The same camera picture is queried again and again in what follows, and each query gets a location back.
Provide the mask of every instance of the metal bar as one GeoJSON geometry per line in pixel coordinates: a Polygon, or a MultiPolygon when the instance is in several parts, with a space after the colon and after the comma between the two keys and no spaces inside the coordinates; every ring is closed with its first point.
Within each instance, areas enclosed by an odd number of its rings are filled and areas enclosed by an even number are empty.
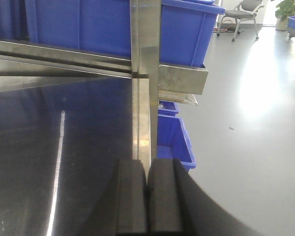
{"type": "Polygon", "coordinates": [[[45,69],[43,69],[43,71],[48,70],[48,68],[54,68],[54,69],[62,69],[62,70],[73,71],[73,72],[105,75],[109,77],[121,77],[121,78],[128,78],[128,79],[131,79],[132,77],[131,74],[112,71],[112,70],[90,68],[87,66],[70,65],[70,64],[58,63],[58,62],[41,61],[39,59],[18,58],[13,56],[0,55],[0,75],[13,75],[13,74],[16,75],[15,74],[16,71],[22,72],[24,70],[27,71],[26,75],[29,75],[28,73],[34,70],[34,68],[31,68],[32,65],[37,65],[39,67],[46,67],[45,69]],[[13,67],[11,66],[10,62],[17,62],[18,65],[16,65],[16,67],[13,67]]]}
{"type": "Polygon", "coordinates": [[[0,92],[106,79],[97,77],[0,76],[0,92]]]}
{"type": "Polygon", "coordinates": [[[205,68],[164,64],[159,69],[159,89],[201,95],[207,75],[205,68]]]}
{"type": "Polygon", "coordinates": [[[15,57],[26,57],[48,61],[66,61],[66,64],[82,63],[92,66],[110,68],[116,71],[131,71],[131,60],[122,57],[112,57],[104,54],[93,54],[84,51],[74,51],[60,47],[50,47],[41,44],[28,44],[20,41],[0,41],[0,54],[6,53],[15,57]]]}
{"type": "MultiPolygon", "coordinates": [[[[133,40],[133,48],[136,48],[136,53],[139,53],[138,44],[133,40]]],[[[82,77],[88,77],[88,70],[84,70],[84,67],[98,69],[99,71],[106,71],[105,74],[117,74],[116,72],[129,74],[127,77],[130,77],[132,73],[131,60],[128,58],[113,57],[110,55],[99,55],[83,51],[70,51],[68,49],[61,49],[57,47],[46,47],[39,44],[30,45],[28,43],[10,42],[10,41],[0,41],[0,55],[1,56],[11,56],[10,60],[13,58],[22,58],[22,61],[25,59],[35,60],[37,65],[42,61],[42,64],[46,63],[58,63],[66,64],[66,68],[72,66],[79,66],[78,70],[81,69],[83,72],[75,72],[76,74],[68,74],[66,71],[60,71],[56,69],[51,69],[40,67],[37,69],[37,66],[33,64],[31,67],[19,64],[17,66],[11,65],[11,63],[0,62],[0,75],[18,75],[18,76],[61,76],[64,73],[65,76],[79,76],[80,73],[82,77]]],[[[134,55],[134,65],[135,70],[138,71],[138,58],[139,55],[134,55]]],[[[202,94],[208,71],[205,68],[190,67],[183,65],[175,64],[161,64],[159,68],[159,88],[167,91],[177,91],[185,92],[192,94],[202,94]]]]}
{"type": "Polygon", "coordinates": [[[194,106],[198,105],[195,95],[190,93],[160,90],[158,99],[162,101],[183,103],[186,105],[194,105],[194,106]]]}
{"type": "Polygon", "coordinates": [[[145,119],[133,116],[133,129],[139,132],[139,143],[134,139],[133,153],[142,161],[146,174],[148,173],[151,158],[157,155],[157,108],[158,108],[158,75],[159,75],[159,43],[160,43],[160,17],[161,0],[130,0],[130,19],[131,19],[131,59],[132,73],[134,78],[133,87],[139,87],[143,92],[144,88],[149,88],[149,98],[144,93],[138,93],[139,110],[149,104],[150,113],[150,156],[145,154],[146,144],[141,140],[144,134],[148,133],[145,119]],[[141,77],[147,76],[149,85],[141,77]]]}

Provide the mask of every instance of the chair leg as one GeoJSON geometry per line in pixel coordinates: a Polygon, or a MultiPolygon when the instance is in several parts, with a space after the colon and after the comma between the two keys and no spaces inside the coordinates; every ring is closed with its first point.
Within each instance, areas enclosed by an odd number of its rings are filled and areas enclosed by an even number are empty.
{"type": "Polygon", "coordinates": [[[256,22],[256,17],[255,16],[253,17],[253,20],[254,20],[254,24],[255,24],[256,40],[258,40],[259,36],[258,36],[258,28],[257,28],[257,22],[256,22]]]}
{"type": "Polygon", "coordinates": [[[222,27],[224,17],[225,17],[225,15],[222,17],[221,23],[218,26],[218,29],[217,29],[217,32],[216,32],[216,36],[218,36],[218,37],[220,36],[220,30],[221,30],[221,27],[222,27]]]}
{"type": "Polygon", "coordinates": [[[238,30],[239,30],[240,22],[241,22],[241,20],[239,20],[238,23],[237,23],[236,30],[235,30],[235,32],[234,32],[234,36],[233,36],[233,38],[232,38],[232,42],[235,42],[235,37],[236,37],[237,32],[238,32],[238,30]]]}

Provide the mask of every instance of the metal rail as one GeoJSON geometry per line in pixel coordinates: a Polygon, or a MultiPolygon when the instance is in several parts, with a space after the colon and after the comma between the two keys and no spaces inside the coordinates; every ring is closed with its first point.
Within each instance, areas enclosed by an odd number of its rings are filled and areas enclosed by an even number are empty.
{"type": "MultiPolygon", "coordinates": [[[[132,78],[131,60],[128,58],[25,42],[0,41],[0,60],[0,75],[89,77],[98,73],[132,78]]],[[[159,89],[168,92],[202,94],[207,75],[208,70],[205,68],[161,64],[159,89]]],[[[171,100],[170,96],[161,99],[185,103],[184,100],[171,100]]]]}

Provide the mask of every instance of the green leaves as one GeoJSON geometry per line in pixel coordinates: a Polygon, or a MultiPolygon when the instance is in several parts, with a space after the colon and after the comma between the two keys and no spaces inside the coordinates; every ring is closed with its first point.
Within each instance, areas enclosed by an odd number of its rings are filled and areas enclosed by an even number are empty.
{"type": "Polygon", "coordinates": [[[276,5],[275,17],[285,20],[288,16],[295,15],[295,0],[283,0],[276,5]]]}

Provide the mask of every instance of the white wall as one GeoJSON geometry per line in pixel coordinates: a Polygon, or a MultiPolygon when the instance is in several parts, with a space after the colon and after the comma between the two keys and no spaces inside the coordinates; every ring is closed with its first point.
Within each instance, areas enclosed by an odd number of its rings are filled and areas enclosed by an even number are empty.
{"type": "MultiPolygon", "coordinates": [[[[231,9],[234,9],[234,7],[236,5],[238,5],[238,3],[240,1],[241,0],[221,0],[221,6],[224,7],[226,10],[231,10],[231,9]]],[[[264,20],[265,14],[266,14],[267,2],[268,2],[268,0],[263,1],[263,5],[265,5],[265,6],[263,8],[261,8],[257,13],[257,17],[256,17],[257,24],[263,23],[263,20],[264,20]]],[[[221,18],[222,18],[222,16],[220,15],[218,18],[218,22],[221,22],[221,18]]],[[[244,24],[249,24],[249,23],[253,24],[253,21],[247,21],[247,22],[243,22],[243,23],[244,24]]]]}

